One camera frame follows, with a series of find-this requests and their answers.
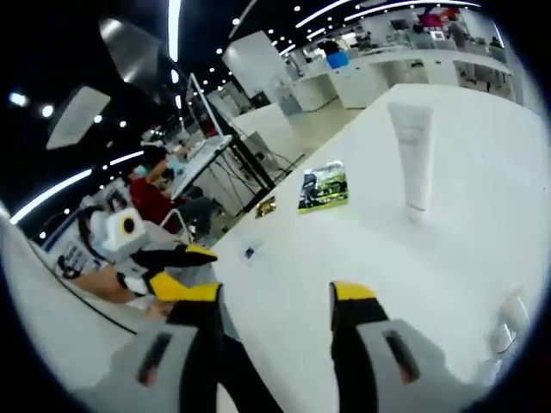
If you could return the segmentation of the person's left hand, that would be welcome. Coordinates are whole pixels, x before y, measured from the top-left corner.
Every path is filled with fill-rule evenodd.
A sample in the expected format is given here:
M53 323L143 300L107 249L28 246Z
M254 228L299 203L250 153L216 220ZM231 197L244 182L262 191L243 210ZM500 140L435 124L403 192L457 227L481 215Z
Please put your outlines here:
M81 290L114 304L128 304L136 299L149 299L149 295L136 294L127 287L125 276L114 266L90 272L72 281Z

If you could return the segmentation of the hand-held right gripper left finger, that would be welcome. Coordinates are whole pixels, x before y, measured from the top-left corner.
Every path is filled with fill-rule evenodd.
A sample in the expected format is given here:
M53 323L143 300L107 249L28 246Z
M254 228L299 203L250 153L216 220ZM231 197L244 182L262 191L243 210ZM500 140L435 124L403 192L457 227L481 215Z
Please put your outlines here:
M90 412L215 412L223 328L222 285L184 288L163 322L111 357L92 386L77 389Z

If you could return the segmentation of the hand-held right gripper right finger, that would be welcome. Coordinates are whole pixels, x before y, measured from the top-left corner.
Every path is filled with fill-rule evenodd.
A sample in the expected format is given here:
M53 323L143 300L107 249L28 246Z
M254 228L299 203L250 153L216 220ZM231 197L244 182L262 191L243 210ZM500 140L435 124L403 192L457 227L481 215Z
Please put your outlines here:
M464 412L474 388L444 352L403 319L391 319L370 288L330 284L331 358L341 412Z

